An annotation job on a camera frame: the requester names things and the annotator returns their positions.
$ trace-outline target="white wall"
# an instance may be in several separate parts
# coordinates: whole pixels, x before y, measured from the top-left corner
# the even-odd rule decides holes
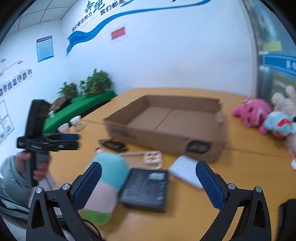
[[[78,0],[62,19],[64,49],[72,27],[85,16],[87,2]],[[98,14],[77,30],[89,32],[118,12],[197,0],[167,2],[134,1]],[[110,33],[119,26],[126,26],[128,38],[111,43]],[[253,95],[257,78],[252,27],[237,0],[119,17],[94,39],[75,45],[66,62],[71,79],[77,82],[96,67],[109,72],[118,94],[135,87],[187,87]]]
[[[54,57],[38,63],[36,40],[53,37]],[[64,81],[68,80],[65,70],[66,51],[61,44],[61,20],[53,20],[25,28],[5,38],[0,46],[0,59],[6,59],[6,66],[23,60],[23,68],[32,69],[33,78],[8,93],[4,100],[15,130],[0,145],[2,158],[16,153],[16,138],[24,134],[28,111],[32,99],[54,101]],[[5,81],[13,76],[4,74]]]

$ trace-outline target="ceiling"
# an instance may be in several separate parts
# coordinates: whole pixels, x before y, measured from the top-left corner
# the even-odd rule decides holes
[[[34,24],[61,19],[77,0],[37,0],[14,23],[7,35]]]

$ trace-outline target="blue wave wall decal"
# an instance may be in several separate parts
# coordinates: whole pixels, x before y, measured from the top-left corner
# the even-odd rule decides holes
[[[139,9],[139,10],[132,10],[132,11],[127,11],[127,12],[121,12],[118,14],[115,14],[113,16],[110,16],[100,22],[93,30],[90,32],[81,32],[81,31],[75,31],[73,32],[69,37],[68,40],[70,41],[70,44],[67,48],[67,55],[70,53],[72,48],[79,43],[87,42],[92,40],[95,36],[98,35],[98,33],[112,20],[119,18],[121,16],[125,15],[130,15],[134,13],[140,13],[140,12],[150,12],[150,11],[157,11],[157,10],[165,10],[165,9],[174,9],[174,8],[184,8],[184,7],[193,7],[193,6],[199,6],[199,5],[204,5],[211,0],[203,0],[202,2],[199,3],[193,3],[193,4],[188,4],[188,5],[183,5],[183,6],[173,6],[173,7],[161,7],[161,8],[150,8],[150,9]]]
[[[120,7],[126,6],[126,5],[130,4],[130,3],[133,2],[133,1],[135,1],[135,0],[130,0],[130,1],[128,1],[128,2],[126,2],[126,3],[124,3],[124,4],[122,4]]]

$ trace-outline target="teal and pink plush toy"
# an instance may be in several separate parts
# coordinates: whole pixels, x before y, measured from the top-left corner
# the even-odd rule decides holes
[[[264,127],[271,131],[278,138],[285,138],[289,134],[295,134],[293,124],[294,117],[287,116],[283,112],[274,111],[267,116]]]
[[[234,116],[242,118],[246,127],[259,126],[259,132],[261,134],[267,133],[267,130],[263,126],[263,122],[271,112],[272,110],[265,100],[252,100],[249,97],[243,100],[242,105],[231,111]]]
[[[102,177],[82,210],[83,217],[94,225],[104,225],[117,204],[117,194],[125,183],[129,167],[126,161],[113,153],[98,154],[92,162],[102,166]]]

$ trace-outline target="red sign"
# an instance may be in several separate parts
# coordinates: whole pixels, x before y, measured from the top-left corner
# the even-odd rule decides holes
[[[125,27],[122,27],[122,28],[119,28],[119,29],[113,31],[111,33],[111,39],[114,40],[114,39],[117,39],[117,38],[119,38],[119,37],[121,37],[123,35],[126,35]]]

